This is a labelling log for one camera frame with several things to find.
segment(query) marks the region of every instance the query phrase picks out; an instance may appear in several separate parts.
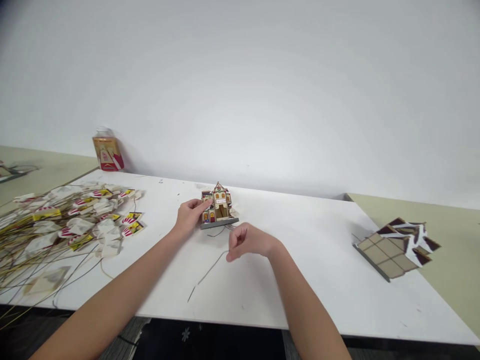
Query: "white wall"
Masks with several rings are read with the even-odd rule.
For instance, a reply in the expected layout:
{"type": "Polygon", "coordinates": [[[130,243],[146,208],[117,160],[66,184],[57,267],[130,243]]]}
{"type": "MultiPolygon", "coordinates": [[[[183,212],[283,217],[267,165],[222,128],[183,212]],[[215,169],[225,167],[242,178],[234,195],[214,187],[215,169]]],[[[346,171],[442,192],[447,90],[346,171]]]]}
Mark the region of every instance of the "white wall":
{"type": "Polygon", "coordinates": [[[2,145],[106,125],[140,174],[480,209],[478,1],[17,0],[0,30],[2,145]]]}

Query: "left hand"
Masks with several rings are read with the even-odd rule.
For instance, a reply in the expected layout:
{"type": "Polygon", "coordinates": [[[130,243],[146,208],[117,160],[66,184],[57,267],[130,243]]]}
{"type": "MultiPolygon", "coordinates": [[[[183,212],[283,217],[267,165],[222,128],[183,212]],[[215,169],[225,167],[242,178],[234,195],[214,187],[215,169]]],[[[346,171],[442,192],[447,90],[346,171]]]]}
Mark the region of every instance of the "left hand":
{"type": "Polygon", "coordinates": [[[178,216],[172,231],[180,234],[185,240],[193,233],[195,225],[199,222],[202,213],[212,205],[213,200],[202,202],[199,199],[192,199],[184,202],[178,208],[178,216]]]}

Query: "miniature house model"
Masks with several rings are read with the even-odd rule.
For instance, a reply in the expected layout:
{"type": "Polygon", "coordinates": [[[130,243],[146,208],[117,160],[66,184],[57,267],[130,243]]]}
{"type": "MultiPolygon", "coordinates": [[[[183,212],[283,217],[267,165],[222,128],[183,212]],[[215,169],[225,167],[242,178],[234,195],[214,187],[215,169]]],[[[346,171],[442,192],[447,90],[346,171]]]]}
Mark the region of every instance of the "miniature house model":
{"type": "Polygon", "coordinates": [[[354,247],[390,281],[430,262],[440,245],[427,237],[425,223],[397,218],[354,247]]]}
{"type": "Polygon", "coordinates": [[[232,198],[229,190],[220,185],[219,182],[216,183],[212,191],[201,192],[202,202],[209,199],[213,200],[213,204],[202,214],[201,229],[214,228],[239,221],[238,217],[230,215],[232,198]]]}

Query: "finger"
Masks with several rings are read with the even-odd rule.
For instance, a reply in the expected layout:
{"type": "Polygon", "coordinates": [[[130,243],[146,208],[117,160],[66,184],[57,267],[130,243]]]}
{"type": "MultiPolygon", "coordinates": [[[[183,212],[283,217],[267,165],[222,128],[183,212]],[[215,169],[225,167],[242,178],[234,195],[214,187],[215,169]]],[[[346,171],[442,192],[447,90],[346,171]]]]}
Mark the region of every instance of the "finger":
{"type": "Polygon", "coordinates": [[[229,249],[236,247],[239,244],[239,239],[244,239],[247,236],[247,229],[249,226],[250,224],[248,222],[243,222],[230,232],[228,238],[229,249]]]}
{"type": "Polygon", "coordinates": [[[247,252],[246,248],[247,248],[247,245],[242,243],[234,247],[233,249],[230,249],[230,251],[226,255],[226,261],[228,263],[231,263],[232,261],[238,259],[239,257],[241,257],[243,254],[247,252]]]}
{"type": "Polygon", "coordinates": [[[207,201],[201,202],[195,209],[194,211],[197,212],[198,216],[200,216],[205,210],[207,210],[210,205],[212,205],[214,201],[212,199],[209,199],[207,201]]]}
{"type": "Polygon", "coordinates": [[[184,202],[182,205],[188,206],[190,209],[195,209],[199,204],[202,203],[200,199],[192,199],[187,202],[184,202]]]}
{"type": "Polygon", "coordinates": [[[232,250],[237,246],[239,243],[239,237],[242,232],[239,230],[238,227],[230,231],[230,235],[228,237],[228,250],[232,250]]]}

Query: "plastic bottle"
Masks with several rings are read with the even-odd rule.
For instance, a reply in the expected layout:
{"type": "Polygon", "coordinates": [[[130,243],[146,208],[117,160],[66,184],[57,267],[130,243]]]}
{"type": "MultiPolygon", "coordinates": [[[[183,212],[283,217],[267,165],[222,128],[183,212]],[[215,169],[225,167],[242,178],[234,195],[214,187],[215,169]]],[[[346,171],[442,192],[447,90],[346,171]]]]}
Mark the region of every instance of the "plastic bottle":
{"type": "Polygon", "coordinates": [[[105,126],[97,126],[93,137],[96,158],[103,171],[119,171],[124,168],[124,160],[120,154],[119,143],[112,131],[105,126]]]}

